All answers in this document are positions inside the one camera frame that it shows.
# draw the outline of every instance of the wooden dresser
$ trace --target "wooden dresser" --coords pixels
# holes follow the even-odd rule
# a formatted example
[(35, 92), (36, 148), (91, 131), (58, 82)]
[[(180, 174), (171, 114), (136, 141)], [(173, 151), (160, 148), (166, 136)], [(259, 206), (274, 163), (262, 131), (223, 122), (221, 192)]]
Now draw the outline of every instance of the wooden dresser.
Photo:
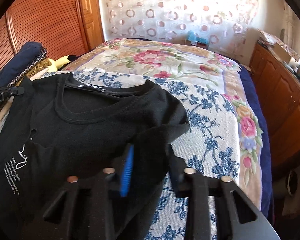
[(258, 43), (250, 68), (268, 126), (272, 167), (276, 168), (300, 151), (300, 82)]

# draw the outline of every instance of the floral blanket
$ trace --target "floral blanket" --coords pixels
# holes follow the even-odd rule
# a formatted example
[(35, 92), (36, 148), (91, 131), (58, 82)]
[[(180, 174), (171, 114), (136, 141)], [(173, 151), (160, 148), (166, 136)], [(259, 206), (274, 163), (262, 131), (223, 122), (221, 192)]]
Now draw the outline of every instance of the floral blanket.
[[(47, 77), (57, 73), (46, 73)], [(238, 184), (240, 150), (238, 126), (234, 109), (228, 99), (211, 88), (164, 78), (150, 78), (127, 73), (108, 73), (103, 70), (80, 70), (74, 78), (83, 83), (106, 87), (132, 87), (144, 84), (146, 79), (159, 84), (185, 107), (190, 130), (173, 141), (176, 156), (186, 160), (188, 167), (205, 176), (231, 176)], [(176, 198), (169, 176), (154, 218), (145, 239), (183, 240), (186, 226), (187, 198)], [(216, 215), (213, 198), (209, 198), (211, 237), (217, 239)]]
[(262, 187), (259, 157), (263, 131), (245, 97), (238, 73), (240, 67), (236, 62), (195, 46), (114, 39), (81, 56), (65, 70), (95, 68), (174, 79), (213, 89), (227, 98), (235, 110), (239, 128), (239, 186), (260, 209)]

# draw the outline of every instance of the shirt neckline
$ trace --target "shirt neckline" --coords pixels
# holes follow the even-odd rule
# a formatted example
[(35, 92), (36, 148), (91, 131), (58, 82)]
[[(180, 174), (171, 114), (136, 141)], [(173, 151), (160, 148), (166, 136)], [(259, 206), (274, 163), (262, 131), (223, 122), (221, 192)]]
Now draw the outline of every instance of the shirt neckline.
[(121, 99), (117, 103), (106, 106), (103, 108), (81, 112), (81, 113), (73, 113), (71, 112), (66, 105), (64, 104), (63, 94), (66, 83), (78, 84), (78, 85), (85, 85), (84, 83), (78, 82), (73, 78), (72, 73), (69, 74), (59, 74), (60, 78), (58, 79), (57, 84), (57, 93), (54, 100), (54, 107), (55, 111), (58, 116), (66, 122), (70, 123), (93, 123), (93, 122), (100, 122), (103, 121), (115, 114), (120, 112), (126, 111), (134, 104), (141, 100), (147, 100), (149, 98), (150, 93), (155, 89), (158, 88), (158, 85), (151, 82), (150, 80), (146, 80), (143, 85), (130, 87), (130, 88), (109, 88), (109, 87), (102, 87), (109, 91), (112, 95), (126, 95), (127, 93), (138, 93), (139, 96), (128, 96), (126, 98)]

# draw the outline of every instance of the blue floral pattern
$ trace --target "blue floral pattern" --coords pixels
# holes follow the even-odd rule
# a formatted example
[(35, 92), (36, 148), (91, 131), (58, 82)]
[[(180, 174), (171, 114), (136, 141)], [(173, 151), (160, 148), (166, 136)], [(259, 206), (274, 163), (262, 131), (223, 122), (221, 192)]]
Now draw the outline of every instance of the blue floral pattern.
[[(151, 78), (133, 74), (108, 73), (98, 69), (73, 72), (80, 82), (106, 87), (132, 87), (151, 80), (167, 90), (184, 105), (190, 130), (173, 142), (176, 156), (186, 160), (205, 176), (231, 176), (238, 182), (238, 125), (233, 106), (215, 90), (172, 79)], [(209, 198), (211, 238), (217, 239), (213, 198)], [(145, 240), (182, 240), (185, 235), (187, 198), (176, 198), (169, 179), (164, 179), (163, 191)]]

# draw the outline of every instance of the bed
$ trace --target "bed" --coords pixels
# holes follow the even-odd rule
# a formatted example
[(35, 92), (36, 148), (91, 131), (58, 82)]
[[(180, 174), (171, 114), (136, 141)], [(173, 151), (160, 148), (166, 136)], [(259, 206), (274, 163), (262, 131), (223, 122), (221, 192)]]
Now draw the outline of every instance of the bed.
[[(269, 140), (245, 68), (198, 47), (114, 39), (63, 71), (42, 77), (69, 71), (84, 83), (131, 87), (150, 79), (169, 91), (183, 103), (191, 125), (188, 133), (173, 142), (175, 154), (206, 176), (231, 176), (268, 217), (272, 197)], [(175, 198), (171, 191), (167, 175), (145, 239), (183, 239), (187, 199)], [(217, 239), (213, 198), (209, 206), (211, 238)]]

